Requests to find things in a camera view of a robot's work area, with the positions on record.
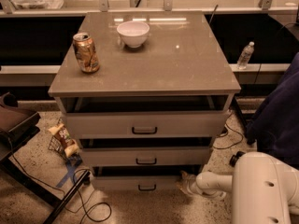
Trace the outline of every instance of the white robotic arm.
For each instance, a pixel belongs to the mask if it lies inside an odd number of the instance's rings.
[[[215,200],[231,192],[233,224],[291,224],[290,212],[299,215],[298,170],[264,153],[244,154],[233,175],[182,172],[179,187]]]

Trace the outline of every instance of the white bowl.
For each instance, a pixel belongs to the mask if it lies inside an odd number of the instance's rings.
[[[118,26],[117,31],[128,47],[138,48],[147,40],[150,27],[143,21],[126,21]]]

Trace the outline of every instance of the bottle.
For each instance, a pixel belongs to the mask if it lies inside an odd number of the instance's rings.
[[[246,66],[250,60],[250,57],[254,51],[254,42],[250,41],[248,45],[243,48],[243,51],[237,61],[237,68],[240,70],[245,70]]]

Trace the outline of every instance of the can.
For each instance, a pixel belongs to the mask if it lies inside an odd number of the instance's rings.
[[[99,70],[100,64],[95,52],[95,45],[88,33],[75,34],[73,36],[73,47],[82,72],[93,73]]]

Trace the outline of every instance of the speckled floor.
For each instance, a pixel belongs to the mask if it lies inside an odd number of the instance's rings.
[[[68,178],[63,182],[67,173],[64,160],[55,152],[48,150],[51,134],[48,128],[55,125],[60,117],[55,104],[39,103],[32,105],[22,103],[20,106],[36,109],[41,120],[38,123],[40,133],[32,138],[29,143],[15,153],[15,158],[21,163],[28,174],[43,180],[51,186],[68,191],[72,182]],[[230,128],[241,132],[238,119],[233,115],[228,118],[227,124]],[[228,135],[216,140],[215,147],[228,147],[241,140],[241,136],[229,130]],[[251,151],[246,140],[231,148],[215,149],[211,159],[204,170],[218,174],[229,174],[233,168],[229,160],[237,151]],[[78,169],[86,168],[82,163]],[[56,189],[50,189],[52,193],[62,198],[62,193]],[[231,216],[231,195],[228,194],[223,201],[211,201],[201,196],[187,197],[180,190],[166,190],[153,192],[139,191],[100,191],[94,190],[92,185],[83,185],[80,194],[86,203],[86,209],[94,204],[105,202],[111,207],[112,214],[103,223],[107,224],[229,224]],[[24,188],[10,176],[0,171],[0,223],[43,223],[52,208],[44,201],[37,198],[32,192]],[[94,223],[84,217],[81,200],[78,194],[66,206],[67,210],[55,219],[53,223]],[[96,206],[90,216],[94,219],[104,219],[109,215],[106,205]],[[299,223],[299,218],[292,216],[292,223]]]

